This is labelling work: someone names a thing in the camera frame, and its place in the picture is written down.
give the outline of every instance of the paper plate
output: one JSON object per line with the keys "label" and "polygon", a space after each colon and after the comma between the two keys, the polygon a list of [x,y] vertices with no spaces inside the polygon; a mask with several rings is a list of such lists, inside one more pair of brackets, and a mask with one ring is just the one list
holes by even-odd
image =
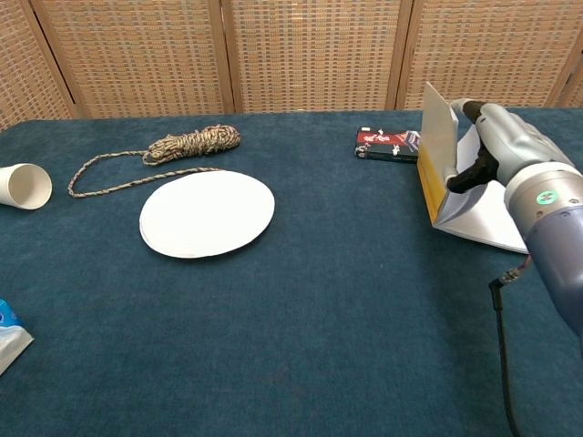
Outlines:
{"label": "paper plate", "polygon": [[196,173],[154,191],[141,211],[139,230],[161,254],[209,257],[256,239],[274,209],[270,189],[255,178],[224,170]]}

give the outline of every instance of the white paper cup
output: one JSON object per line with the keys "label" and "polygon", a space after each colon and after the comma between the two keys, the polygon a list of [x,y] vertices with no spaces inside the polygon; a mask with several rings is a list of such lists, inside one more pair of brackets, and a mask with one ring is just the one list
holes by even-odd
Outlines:
{"label": "white paper cup", "polygon": [[0,203],[21,209],[37,209],[53,192],[48,174],[34,164],[0,168]]}

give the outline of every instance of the green indicator light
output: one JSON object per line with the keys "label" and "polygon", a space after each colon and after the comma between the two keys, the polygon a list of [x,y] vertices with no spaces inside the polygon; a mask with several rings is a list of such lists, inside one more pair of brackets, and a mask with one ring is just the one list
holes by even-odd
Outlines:
{"label": "green indicator light", "polygon": [[537,196],[538,205],[549,205],[558,199],[558,194],[555,191],[543,191]]}

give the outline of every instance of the table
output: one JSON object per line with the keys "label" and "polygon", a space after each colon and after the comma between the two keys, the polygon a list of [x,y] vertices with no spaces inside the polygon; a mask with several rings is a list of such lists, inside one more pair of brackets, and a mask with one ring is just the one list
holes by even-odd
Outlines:
{"label": "table", "polygon": [[[517,113],[583,168],[583,109]],[[242,249],[149,249],[139,212],[168,180],[66,193],[97,153],[217,123],[239,147],[163,168],[101,162],[77,190],[175,168],[245,173],[276,206]],[[54,183],[39,210],[0,208],[0,297],[35,337],[0,377],[0,435],[509,435],[487,283],[522,256],[432,229],[415,166],[355,158],[359,126],[419,129],[421,114],[32,121],[0,135],[2,165],[36,163]],[[504,298],[522,433],[579,435],[578,339],[536,269]]]}

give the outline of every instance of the coiled rope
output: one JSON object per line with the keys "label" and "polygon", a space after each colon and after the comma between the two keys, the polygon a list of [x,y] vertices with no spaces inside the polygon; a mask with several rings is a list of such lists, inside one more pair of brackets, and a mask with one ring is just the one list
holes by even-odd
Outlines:
{"label": "coiled rope", "polygon": [[69,195],[73,198],[90,198],[113,193],[114,191],[119,191],[124,188],[131,188],[137,185],[147,184],[158,179],[188,175],[190,173],[200,173],[203,171],[220,170],[220,168],[211,167],[187,168],[185,170],[169,171],[168,173],[161,173],[155,176],[137,179],[111,188],[100,189],[99,191],[76,193],[73,190],[73,186],[75,186],[81,175],[89,167],[101,159],[142,156],[142,162],[145,165],[155,167],[175,159],[199,157],[202,155],[208,155],[210,153],[228,150],[238,146],[239,143],[240,134],[237,129],[232,126],[216,125],[205,127],[200,132],[196,130],[191,134],[180,135],[177,137],[173,135],[167,135],[166,137],[159,139],[154,144],[149,146],[148,150],[129,150],[125,152],[97,155],[96,157],[91,158],[88,162],[83,164],[83,167],[81,167],[79,171],[73,176],[68,185],[68,192]]}

